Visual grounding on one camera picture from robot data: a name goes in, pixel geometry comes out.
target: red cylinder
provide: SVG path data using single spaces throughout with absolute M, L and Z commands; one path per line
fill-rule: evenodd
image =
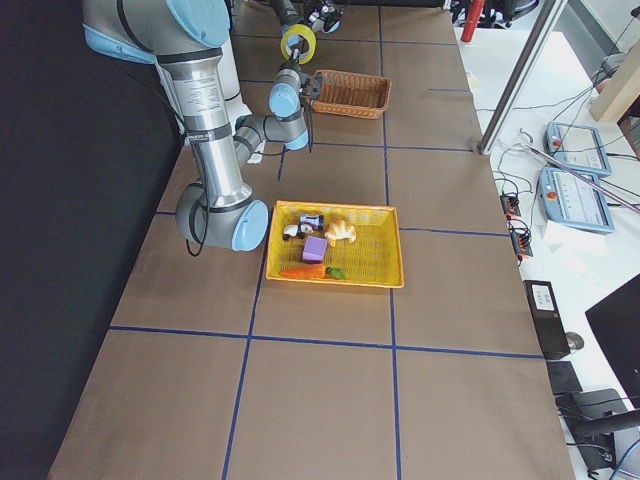
M 469 8 L 469 14 L 467 15 L 467 21 L 464 24 L 464 30 L 462 31 L 462 37 L 460 40 L 469 43 L 473 38 L 473 32 L 476 31 L 478 20 L 480 20 L 480 14 L 484 8 L 484 0 L 472 0 L 471 8 Z

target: orange carrot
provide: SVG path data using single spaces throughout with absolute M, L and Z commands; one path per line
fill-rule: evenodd
M 280 272 L 280 275 L 287 278 L 300 278 L 300 279 L 312 279 L 312 278 L 324 278 L 327 271 L 327 267 L 322 263 L 314 263 L 312 265 L 305 265 L 304 267 L 288 268 Z

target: purple block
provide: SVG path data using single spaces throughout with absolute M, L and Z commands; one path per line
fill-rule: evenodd
M 321 263 L 327 251 L 327 241 L 324 238 L 308 236 L 302 250 L 302 261 L 306 263 Z

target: blue control device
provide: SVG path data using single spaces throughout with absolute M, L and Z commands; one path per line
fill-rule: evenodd
M 556 160 L 600 177 L 611 175 L 611 164 L 597 128 L 551 122 L 546 137 L 549 155 Z
M 581 175 L 600 184 L 595 173 Z M 542 169 L 539 184 L 549 220 L 590 232 L 613 232 L 613 220 L 602 193 L 555 167 Z

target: yellow ring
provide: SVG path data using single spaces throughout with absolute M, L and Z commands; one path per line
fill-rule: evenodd
M 287 30 L 282 36 L 282 40 L 280 40 L 280 51 L 282 52 L 284 58 L 286 58 L 287 60 L 289 59 L 289 57 L 291 57 L 289 38 L 291 38 L 293 35 L 300 35 L 307 41 L 307 44 L 309 45 L 309 50 L 301 53 L 300 58 L 298 59 L 300 64 L 305 64 L 313 58 L 313 54 L 316 52 L 316 36 L 313 33 L 313 30 L 311 30 L 306 25 L 298 23 L 290 27 L 289 30 Z

